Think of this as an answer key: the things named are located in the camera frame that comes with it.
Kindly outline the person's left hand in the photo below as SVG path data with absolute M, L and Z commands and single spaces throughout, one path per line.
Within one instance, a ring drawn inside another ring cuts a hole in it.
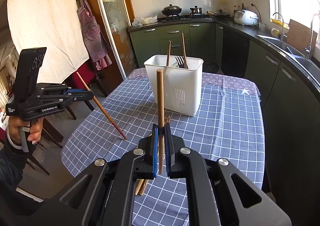
M 29 122 L 21 120 L 18 116 L 10 116 L 9 124 L 7 128 L 7 133 L 9 135 L 9 141 L 14 145 L 21 145 L 21 135 L 20 128 L 23 128 L 22 135 L 26 137 L 26 140 L 32 144 L 36 144 L 41 139 L 42 129 L 43 129 L 43 117 L 38 118 L 37 121 L 28 128 Z

